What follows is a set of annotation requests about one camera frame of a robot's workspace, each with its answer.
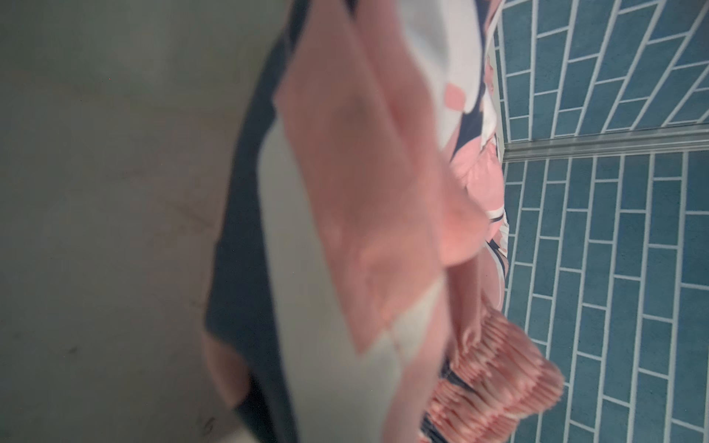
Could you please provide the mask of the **right aluminium corner post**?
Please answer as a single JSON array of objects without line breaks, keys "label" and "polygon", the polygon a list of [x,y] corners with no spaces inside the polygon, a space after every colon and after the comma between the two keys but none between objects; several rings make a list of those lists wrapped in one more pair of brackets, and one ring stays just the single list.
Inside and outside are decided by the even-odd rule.
[{"label": "right aluminium corner post", "polygon": [[505,162],[525,162],[707,149],[708,125],[690,125],[515,142],[506,146],[503,159]]}]

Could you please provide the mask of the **pink shark print shorts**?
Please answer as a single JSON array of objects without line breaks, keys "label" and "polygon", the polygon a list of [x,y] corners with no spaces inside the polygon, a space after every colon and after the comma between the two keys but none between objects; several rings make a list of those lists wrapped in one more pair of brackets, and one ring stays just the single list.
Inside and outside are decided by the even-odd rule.
[{"label": "pink shark print shorts", "polygon": [[294,1],[236,143],[202,349],[260,442],[503,442],[564,378],[502,312],[499,1]]}]

